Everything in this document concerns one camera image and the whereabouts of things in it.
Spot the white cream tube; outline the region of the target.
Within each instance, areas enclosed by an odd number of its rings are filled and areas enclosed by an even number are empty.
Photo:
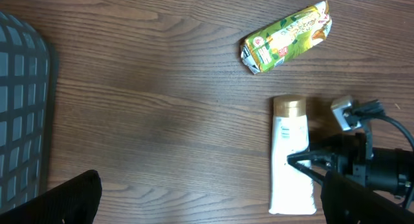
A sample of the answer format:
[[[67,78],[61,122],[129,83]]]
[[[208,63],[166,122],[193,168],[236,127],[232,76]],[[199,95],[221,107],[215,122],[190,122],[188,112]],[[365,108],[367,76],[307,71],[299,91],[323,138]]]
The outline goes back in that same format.
[[[312,215],[313,180],[296,166],[310,169],[309,160],[291,155],[309,150],[307,102],[304,96],[281,95],[273,99],[272,144],[270,151],[269,212],[283,215]]]

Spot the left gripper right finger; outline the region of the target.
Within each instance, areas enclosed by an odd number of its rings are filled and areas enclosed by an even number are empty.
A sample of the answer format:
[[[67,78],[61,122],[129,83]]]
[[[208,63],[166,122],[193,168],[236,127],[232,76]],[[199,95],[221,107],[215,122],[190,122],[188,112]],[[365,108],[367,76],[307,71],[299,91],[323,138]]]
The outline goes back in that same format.
[[[321,201],[327,224],[413,224],[412,212],[336,172],[325,174]]]

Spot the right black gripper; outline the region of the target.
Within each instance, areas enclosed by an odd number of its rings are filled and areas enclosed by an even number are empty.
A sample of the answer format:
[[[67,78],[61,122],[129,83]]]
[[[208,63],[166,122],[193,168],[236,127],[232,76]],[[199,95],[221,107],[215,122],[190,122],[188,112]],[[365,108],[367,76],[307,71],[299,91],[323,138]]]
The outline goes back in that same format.
[[[336,175],[332,172],[321,175],[301,164],[301,161],[312,161],[313,165],[326,171],[335,171],[360,185],[366,185],[373,158],[372,149],[372,140],[365,133],[337,134],[310,143],[310,151],[288,155],[287,162],[320,185],[333,183]]]

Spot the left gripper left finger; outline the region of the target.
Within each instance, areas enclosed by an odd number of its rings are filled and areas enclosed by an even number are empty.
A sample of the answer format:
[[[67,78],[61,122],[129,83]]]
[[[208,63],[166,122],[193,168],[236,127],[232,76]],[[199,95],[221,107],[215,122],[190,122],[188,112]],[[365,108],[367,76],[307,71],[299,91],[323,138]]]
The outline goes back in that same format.
[[[87,170],[44,194],[1,214],[1,224],[91,224],[102,183],[96,170]]]

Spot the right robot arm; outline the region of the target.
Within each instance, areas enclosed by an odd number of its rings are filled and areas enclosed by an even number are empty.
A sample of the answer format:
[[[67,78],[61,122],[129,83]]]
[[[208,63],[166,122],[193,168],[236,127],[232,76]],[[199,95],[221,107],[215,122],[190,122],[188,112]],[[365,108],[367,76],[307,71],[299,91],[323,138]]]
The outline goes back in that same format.
[[[405,209],[413,201],[413,152],[374,148],[364,133],[333,135],[311,143],[308,150],[287,156],[291,166],[322,184],[324,176],[302,165],[303,161],[337,172],[370,190],[403,197]]]

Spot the green drink carton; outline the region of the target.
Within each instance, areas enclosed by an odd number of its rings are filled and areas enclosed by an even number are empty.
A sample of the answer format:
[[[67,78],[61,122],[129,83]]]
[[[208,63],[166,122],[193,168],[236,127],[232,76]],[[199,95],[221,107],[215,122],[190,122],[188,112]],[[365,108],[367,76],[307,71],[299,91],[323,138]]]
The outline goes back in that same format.
[[[326,40],[332,27],[327,1],[321,1],[248,35],[241,60],[253,74],[266,73]]]

